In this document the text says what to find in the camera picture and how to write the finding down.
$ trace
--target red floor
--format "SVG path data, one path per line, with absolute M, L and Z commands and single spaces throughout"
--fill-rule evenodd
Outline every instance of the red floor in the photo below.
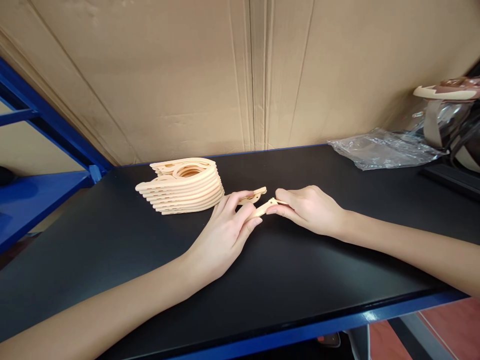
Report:
M 474 298 L 417 313 L 456 360 L 480 360 L 480 301 Z M 388 321 L 370 324 L 371 360 L 412 360 Z
M 419 313 L 423 322 L 457 360 L 480 360 L 480 301 L 474 298 Z
M 371 360 L 412 360 L 388 321 L 370 324 Z

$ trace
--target blue metal frame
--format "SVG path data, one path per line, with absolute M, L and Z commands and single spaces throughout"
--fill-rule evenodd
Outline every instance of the blue metal frame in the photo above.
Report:
M 374 308 L 368 311 L 337 317 L 331 320 L 279 331 L 268 335 L 211 347 L 205 350 L 174 356 L 175 360 L 224 360 L 250 355 L 282 346 L 315 339 L 319 336 L 358 328 L 371 323 L 396 318 L 427 308 L 465 299 L 468 296 L 458 290 L 423 296 L 401 303 Z
M 38 117 L 25 119 L 47 139 L 61 148 L 84 169 L 91 165 L 98 167 L 102 175 L 113 167 L 87 140 L 85 140 L 48 102 L 46 102 L 24 79 L 22 79 L 2 58 L 0 58 L 0 99 L 14 111 L 30 110 Z M 8 117 L 0 115 L 0 125 L 7 123 Z
M 23 177 L 0 188 L 0 254 L 79 188 L 96 184 L 113 166 L 0 58 L 0 102 L 12 112 L 0 126 L 25 121 L 87 171 Z
M 28 121 L 37 118 L 39 113 L 32 109 L 12 111 L 0 115 L 0 126 L 18 123 L 20 121 Z

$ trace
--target plastic bag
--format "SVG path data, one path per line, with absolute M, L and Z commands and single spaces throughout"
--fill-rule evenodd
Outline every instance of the plastic bag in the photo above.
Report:
M 414 167 L 445 155 L 423 143 L 420 138 L 379 127 L 365 135 L 332 140 L 328 144 L 361 170 Z

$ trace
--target hand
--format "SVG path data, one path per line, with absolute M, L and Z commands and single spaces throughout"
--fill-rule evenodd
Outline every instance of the hand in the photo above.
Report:
M 274 205 L 267 209 L 267 214 L 278 214 L 292 220 L 316 234 L 338 238 L 345 223 L 347 211 L 342 209 L 330 196 L 310 185 L 300 190 L 284 190 L 275 192 L 278 200 L 288 203 Z
M 225 274 L 242 252 L 249 235 L 262 222 L 259 217 L 245 222 L 256 209 L 252 203 L 235 212 L 240 199 L 253 195 L 253 191 L 240 191 L 224 196 L 213 208 L 203 231 L 184 254 L 195 276 L 200 276 L 202 287 Z

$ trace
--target forearm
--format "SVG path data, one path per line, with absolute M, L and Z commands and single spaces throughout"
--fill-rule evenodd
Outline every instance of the forearm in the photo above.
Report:
M 202 286 L 179 257 L 91 297 L 0 344 L 2 359 L 95 359 Z
M 348 211 L 339 240 L 409 263 L 480 298 L 480 246 Z

